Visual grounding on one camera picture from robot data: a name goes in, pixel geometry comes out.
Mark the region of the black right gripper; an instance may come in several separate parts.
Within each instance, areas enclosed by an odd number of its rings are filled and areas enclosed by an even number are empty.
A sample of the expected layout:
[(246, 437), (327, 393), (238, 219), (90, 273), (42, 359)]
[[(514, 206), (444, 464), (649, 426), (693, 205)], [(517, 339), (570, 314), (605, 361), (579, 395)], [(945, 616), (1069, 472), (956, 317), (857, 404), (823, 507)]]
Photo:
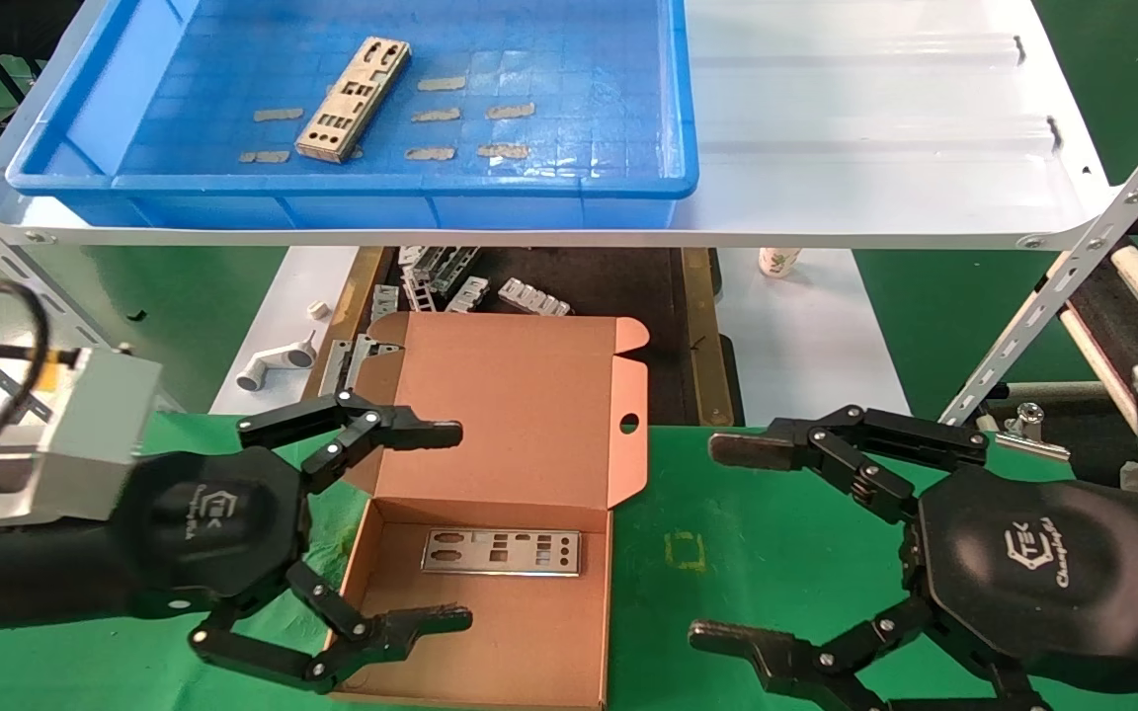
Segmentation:
[(931, 638), (960, 665), (1138, 692), (1138, 494), (979, 469), (930, 486), (914, 522)]

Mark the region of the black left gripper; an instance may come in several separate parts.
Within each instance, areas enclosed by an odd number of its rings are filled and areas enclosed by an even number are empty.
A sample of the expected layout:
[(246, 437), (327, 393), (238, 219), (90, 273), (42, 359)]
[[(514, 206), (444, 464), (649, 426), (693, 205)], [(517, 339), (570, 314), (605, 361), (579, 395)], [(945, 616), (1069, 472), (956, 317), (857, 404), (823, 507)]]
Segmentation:
[[(406, 406), (345, 390), (244, 417), (236, 431), (248, 449), (135, 460), (121, 495), (121, 553), (135, 581), (129, 615), (212, 610), (189, 638), (203, 662), (311, 692), (335, 691), (366, 665), (406, 661), (421, 636), (469, 629), (473, 615), (457, 603), (362, 615), (299, 561), (307, 491), (325, 491), (379, 448), (454, 448), (461, 423), (426, 422)], [(322, 435), (330, 439), (302, 460), (299, 472), (270, 450)], [(333, 634), (316, 656), (234, 630), (253, 607), (284, 592)]]

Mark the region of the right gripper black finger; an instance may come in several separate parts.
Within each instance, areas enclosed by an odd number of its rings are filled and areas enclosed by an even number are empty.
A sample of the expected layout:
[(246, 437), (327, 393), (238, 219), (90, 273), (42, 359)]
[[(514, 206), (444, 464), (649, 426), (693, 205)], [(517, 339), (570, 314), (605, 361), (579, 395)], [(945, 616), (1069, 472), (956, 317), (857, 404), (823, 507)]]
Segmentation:
[(992, 697), (882, 698), (858, 678), (858, 672), (934, 627), (935, 605), (908, 595), (823, 645), (790, 633), (714, 620), (693, 621), (690, 644), (696, 651), (745, 659), (762, 691), (805, 698), (822, 710), (1048, 710), (1016, 663), (986, 667)]
[(820, 419), (776, 417), (762, 433), (715, 433), (714, 462), (754, 471), (813, 471), (880, 520), (899, 523), (917, 513), (907, 478), (879, 464), (876, 455), (947, 473), (986, 463), (989, 438), (968, 429), (858, 405)]

